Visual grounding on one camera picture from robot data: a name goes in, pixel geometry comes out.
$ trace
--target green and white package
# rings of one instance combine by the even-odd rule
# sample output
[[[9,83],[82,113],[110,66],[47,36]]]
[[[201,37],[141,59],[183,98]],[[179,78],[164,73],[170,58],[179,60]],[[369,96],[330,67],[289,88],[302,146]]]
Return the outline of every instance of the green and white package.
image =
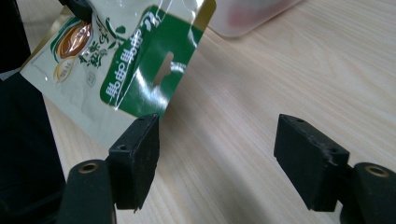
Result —
[[[21,70],[85,133],[110,147],[138,117],[163,115],[215,10],[214,0],[89,0],[63,13]],[[165,58],[170,74],[157,83]]]

